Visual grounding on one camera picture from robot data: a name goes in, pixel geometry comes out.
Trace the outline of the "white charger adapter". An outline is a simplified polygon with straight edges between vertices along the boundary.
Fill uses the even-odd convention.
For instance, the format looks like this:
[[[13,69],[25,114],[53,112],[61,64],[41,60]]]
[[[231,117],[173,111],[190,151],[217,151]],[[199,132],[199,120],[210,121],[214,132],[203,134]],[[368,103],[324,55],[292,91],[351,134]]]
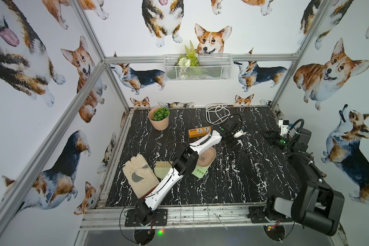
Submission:
[[[239,130],[238,132],[236,132],[235,134],[234,134],[234,138],[240,138],[240,137],[242,137],[243,135],[245,135],[246,133],[241,129],[241,130]]]

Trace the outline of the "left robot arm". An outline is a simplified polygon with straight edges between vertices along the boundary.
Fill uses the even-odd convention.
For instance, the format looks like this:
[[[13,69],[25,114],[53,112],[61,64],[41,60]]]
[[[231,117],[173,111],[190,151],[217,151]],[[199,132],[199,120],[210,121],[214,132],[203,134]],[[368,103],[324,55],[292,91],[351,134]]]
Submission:
[[[242,115],[234,113],[220,125],[213,126],[212,130],[198,141],[180,143],[176,147],[168,174],[149,195],[138,199],[135,204],[134,210],[141,223],[148,224],[155,217],[155,210],[171,188],[184,176],[192,174],[198,158],[204,152],[220,142],[224,142],[228,150],[235,151],[243,146],[240,138],[245,134]]]

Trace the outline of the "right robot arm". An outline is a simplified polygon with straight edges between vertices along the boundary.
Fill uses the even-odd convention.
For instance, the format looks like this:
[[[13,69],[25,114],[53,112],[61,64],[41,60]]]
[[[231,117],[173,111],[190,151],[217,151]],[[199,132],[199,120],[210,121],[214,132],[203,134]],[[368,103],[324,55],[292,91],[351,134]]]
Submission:
[[[268,198],[264,209],[266,219],[275,221],[290,218],[295,223],[333,236],[338,230],[344,205],[344,196],[324,180],[307,152],[311,132],[296,131],[291,139],[276,131],[262,131],[262,136],[273,146],[281,149],[288,164],[300,180],[300,189],[294,200],[277,196]]]

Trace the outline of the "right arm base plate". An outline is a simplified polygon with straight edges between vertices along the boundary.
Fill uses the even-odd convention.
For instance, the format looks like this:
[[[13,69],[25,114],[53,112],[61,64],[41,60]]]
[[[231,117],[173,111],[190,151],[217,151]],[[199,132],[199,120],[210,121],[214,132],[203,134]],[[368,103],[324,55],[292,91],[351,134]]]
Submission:
[[[274,215],[268,213],[265,207],[252,207],[249,208],[249,213],[247,218],[249,218],[253,223],[277,223],[280,222],[292,222],[293,220],[284,215]]]

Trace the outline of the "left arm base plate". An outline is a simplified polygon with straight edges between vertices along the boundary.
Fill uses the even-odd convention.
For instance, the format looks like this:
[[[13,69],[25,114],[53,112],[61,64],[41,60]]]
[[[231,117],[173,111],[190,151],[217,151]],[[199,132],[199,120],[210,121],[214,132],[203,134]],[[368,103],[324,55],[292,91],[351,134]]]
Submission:
[[[157,209],[142,218],[136,213],[135,209],[130,209],[126,212],[125,217],[125,227],[166,226],[168,210]]]

